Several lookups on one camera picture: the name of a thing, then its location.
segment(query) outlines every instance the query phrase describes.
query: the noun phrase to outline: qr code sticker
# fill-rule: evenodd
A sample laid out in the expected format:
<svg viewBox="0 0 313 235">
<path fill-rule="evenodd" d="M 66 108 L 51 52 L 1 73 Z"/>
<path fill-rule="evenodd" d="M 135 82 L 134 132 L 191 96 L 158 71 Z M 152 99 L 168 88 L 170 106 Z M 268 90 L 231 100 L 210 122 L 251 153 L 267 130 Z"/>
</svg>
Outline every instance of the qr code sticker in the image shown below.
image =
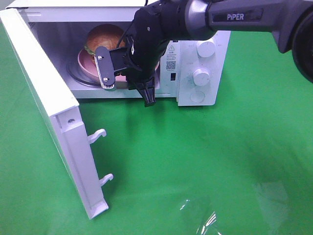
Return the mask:
<svg viewBox="0 0 313 235">
<path fill-rule="evenodd" d="M 166 69 L 167 70 L 175 70 L 176 61 L 166 61 Z"/>
</svg>

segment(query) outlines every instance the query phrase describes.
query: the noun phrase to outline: piper logo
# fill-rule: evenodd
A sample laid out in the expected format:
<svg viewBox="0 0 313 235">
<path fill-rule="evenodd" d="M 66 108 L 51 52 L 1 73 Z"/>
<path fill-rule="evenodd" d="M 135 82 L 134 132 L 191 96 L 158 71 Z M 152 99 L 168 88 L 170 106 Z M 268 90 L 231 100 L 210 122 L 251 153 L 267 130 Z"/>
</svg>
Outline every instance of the piper logo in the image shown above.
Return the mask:
<svg viewBox="0 0 313 235">
<path fill-rule="evenodd" d="M 245 15 L 244 14 L 228 14 L 227 15 L 228 21 L 244 21 Z"/>
</svg>

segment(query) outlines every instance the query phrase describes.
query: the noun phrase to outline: microwave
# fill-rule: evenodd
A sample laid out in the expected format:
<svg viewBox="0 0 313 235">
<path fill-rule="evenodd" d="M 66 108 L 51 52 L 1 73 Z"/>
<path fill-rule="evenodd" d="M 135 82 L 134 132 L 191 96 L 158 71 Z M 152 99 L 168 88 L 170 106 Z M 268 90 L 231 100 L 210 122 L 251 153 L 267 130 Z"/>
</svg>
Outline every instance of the microwave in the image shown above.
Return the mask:
<svg viewBox="0 0 313 235">
<path fill-rule="evenodd" d="M 143 4 L 141 0 L 16 0 L 0 11 L 12 48 L 89 219 L 109 208 L 101 187 L 113 175 L 98 176 L 90 145 L 106 131 L 87 135 L 77 99 L 141 96 L 128 89 L 122 76 L 112 92 L 91 82 L 94 80 L 82 68 L 80 55 L 86 53 L 84 45 L 93 28 L 113 24 L 126 30 Z M 174 97 L 179 106 L 214 105 L 229 37 L 229 31 L 218 31 L 207 41 L 171 41 L 156 68 L 156 98 Z"/>
</svg>

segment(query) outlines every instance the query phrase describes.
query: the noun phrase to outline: green floor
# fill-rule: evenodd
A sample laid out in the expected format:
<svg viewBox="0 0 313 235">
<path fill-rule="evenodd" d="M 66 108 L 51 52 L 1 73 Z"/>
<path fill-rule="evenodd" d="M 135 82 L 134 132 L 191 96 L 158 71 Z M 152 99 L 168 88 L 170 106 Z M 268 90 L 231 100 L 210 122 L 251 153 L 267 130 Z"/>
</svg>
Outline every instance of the green floor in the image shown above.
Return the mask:
<svg viewBox="0 0 313 235">
<path fill-rule="evenodd" d="M 270 34 L 232 33 L 213 107 L 80 100 L 87 132 L 108 133 L 99 175 L 114 174 L 93 220 L 2 26 L 0 48 L 1 235 L 313 234 L 313 84 Z"/>
</svg>

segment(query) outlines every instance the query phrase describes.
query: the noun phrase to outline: robotic arm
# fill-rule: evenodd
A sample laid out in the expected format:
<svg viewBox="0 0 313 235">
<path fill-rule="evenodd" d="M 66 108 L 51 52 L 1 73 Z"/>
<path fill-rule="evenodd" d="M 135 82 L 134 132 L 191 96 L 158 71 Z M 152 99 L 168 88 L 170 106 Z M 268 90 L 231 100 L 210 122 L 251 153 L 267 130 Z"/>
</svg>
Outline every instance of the robotic arm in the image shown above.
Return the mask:
<svg viewBox="0 0 313 235">
<path fill-rule="evenodd" d="M 155 103 L 155 67 L 170 40 L 207 40 L 218 30 L 271 32 L 279 51 L 292 49 L 298 69 L 313 82 L 313 0 L 159 0 L 140 8 L 133 23 L 136 33 L 127 37 L 127 46 L 99 47 L 96 60 L 103 77 L 108 65 L 99 58 L 110 53 L 107 82 L 126 75 L 146 106 Z"/>
</svg>

